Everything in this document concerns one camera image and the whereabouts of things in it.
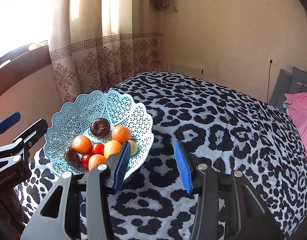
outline scalloped basket rim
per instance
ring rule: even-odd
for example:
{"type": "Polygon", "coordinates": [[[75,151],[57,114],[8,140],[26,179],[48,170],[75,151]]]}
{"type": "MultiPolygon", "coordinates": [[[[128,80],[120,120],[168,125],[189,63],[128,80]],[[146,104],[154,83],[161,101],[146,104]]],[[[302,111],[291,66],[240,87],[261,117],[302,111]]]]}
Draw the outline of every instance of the scalloped basket rim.
{"type": "MultiPolygon", "coordinates": [[[[147,112],[146,106],[145,106],[143,103],[135,103],[133,97],[132,97],[130,94],[128,94],[128,93],[121,94],[121,93],[119,93],[119,92],[116,91],[116,90],[110,90],[110,91],[108,91],[108,92],[106,92],[106,93],[104,93],[104,92],[102,92],[102,91],[100,91],[100,90],[95,90],[95,91],[93,91],[93,92],[90,93],[90,94],[80,94],[80,95],[78,95],[78,96],[76,97],[76,100],[75,100],[74,102],[66,102],[66,103],[64,103],[64,104],[61,106],[60,111],[55,112],[55,113],[52,115],[52,126],[51,126],[51,127],[48,127],[47,133],[48,133],[51,129],[57,129],[57,130],[59,131],[58,127],[56,127],[56,126],[54,125],[54,117],[55,117],[57,114],[62,113],[63,109],[64,109],[66,106],[68,106],[68,105],[74,105],[75,103],[77,103],[77,100],[78,100],[79,98],[83,97],[83,96],[86,96],[87,98],[91,98],[92,95],[93,95],[94,93],[100,93],[102,96],[103,96],[103,95],[108,95],[108,94],[117,94],[117,95],[119,95],[119,97],[128,97],[128,98],[131,100],[131,102],[132,102],[133,109],[137,108],[138,106],[141,106],[142,108],[144,108],[144,109],[146,110],[145,113],[144,113],[144,116],[146,116],[146,117],[149,119],[149,122],[150,122],[150,124],[149,124],[149,128],[150,128],[149,130],[150,130],[150,131],[147,132],[147,133],[145,133],[145,134],[143,134],[143,135],[141,135],[141,136],[139,136],[139,138],[145,138],[145,137],[146,137],[145,135],[149,135],[149,136],[147,136],[147,137],[149,138],[149,143],[150,143],[150,145],[152,146],[152,144],[153,144],[153,142],[154,142],[154,134],[152,133],[153,118],[152,118],[152,116],[147,112]]],[[[44,146],[43,146],[44,153],[45,153],[46,157],[47,157],[47,158],[50,160],[50,162],[51,162],[51,172],[52,172],[53,174],[55,174],[56,176],[61,176],[61,174],[58,174],[56,171],[54,171],[54,169],[53,169],[53,167],[52,167],[52,164],[53,164],[53,163],[65,163],[65,162],[64,162],[63,160],[55,160],[55,159],[52,159],[52,160],[51,160],[51,159],[50,159],[49,154],[47,153],[47,150],[46,150],[46,146],[47,146],[47,138],[46,138],[46,135],[47,135],[47,133],[45,133],[45,135],[44,135],[44,138],[45,138],[45,143],[44,143],[44,146]]],[[[143,160],[144,160],[144,161],[143,161],[143,162],[137,163],[136,165],[134,165],[131,169],[129,169],[129,170],[126,172],[126,175],[125,175],[125,177],[124,177],[124,181],[125,181],[127,178],[129,178],[130,175],[131,175],[132,173],[134,173],[136,170],[138,170],[138,169],[140,168],[140,166],[145,162],[145,160],[146,160],[147,157],[148,157],[148,154],[149,154],[150,149],[151,149],[151,147],[149,147],[148,150],[146,150],[146,151],[144,152],[144,156],[143,156],[143,160]]]]}

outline curtain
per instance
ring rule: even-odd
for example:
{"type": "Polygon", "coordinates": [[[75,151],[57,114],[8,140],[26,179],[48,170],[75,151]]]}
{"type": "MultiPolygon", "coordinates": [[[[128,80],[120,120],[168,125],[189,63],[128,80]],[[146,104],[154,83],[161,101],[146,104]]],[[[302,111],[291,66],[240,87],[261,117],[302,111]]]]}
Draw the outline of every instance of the curtain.
{"type": "Polygon", "coordinates": [[[160,68],[163,13],[150,0],[55,0],[48,40],[63,102],[160,68]]]}

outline black and white bedspread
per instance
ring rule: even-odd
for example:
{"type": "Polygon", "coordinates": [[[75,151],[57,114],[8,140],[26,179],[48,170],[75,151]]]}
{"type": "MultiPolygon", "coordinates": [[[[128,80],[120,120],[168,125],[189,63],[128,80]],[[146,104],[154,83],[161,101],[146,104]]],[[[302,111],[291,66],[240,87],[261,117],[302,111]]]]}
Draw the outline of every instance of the black and white bedspread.
{"type": "MultiPolygon", "coordinates": [[[[117,239],[189,239],[197,195],[183,190],[171,142],[206,158],[216,170],[242,171],[267,203],[282,232],[307,213],[307,158],[291,119],[237,91],[175,73],[142,73],[112,88],[129,93],[153,116],[146,162],[108,202],[117,239]]],[[[31,216],[57,177],[44,152],[31,161],[31,179],[17,192],[31,216]]],[[[86,237],[82,196],[82,236],[86,237]]],[[[223,238],[220,212],[218,239],[223,238]]]]}

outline pink bedsheet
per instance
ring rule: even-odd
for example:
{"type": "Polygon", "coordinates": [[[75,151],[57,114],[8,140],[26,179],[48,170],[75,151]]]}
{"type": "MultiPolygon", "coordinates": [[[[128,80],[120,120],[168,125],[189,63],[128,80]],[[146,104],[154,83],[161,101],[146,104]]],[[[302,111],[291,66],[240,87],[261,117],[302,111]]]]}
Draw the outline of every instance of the pink bedsheet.
{"type": "Polygon", "coordinates": [[[288,114],[296,125],[307,154],[307,92],[285,94],[288,114]]]}

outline window sill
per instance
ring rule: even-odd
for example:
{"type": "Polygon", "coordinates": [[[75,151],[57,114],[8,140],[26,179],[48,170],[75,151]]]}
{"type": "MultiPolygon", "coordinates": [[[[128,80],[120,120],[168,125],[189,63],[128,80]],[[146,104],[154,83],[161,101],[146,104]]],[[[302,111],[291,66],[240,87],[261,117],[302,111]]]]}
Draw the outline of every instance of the window sill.
{"type": "Polygon", "coordinates": [[[0,68],[0,96],[19,81],[50,64],[48,44],[13,59],[0,68]]]}

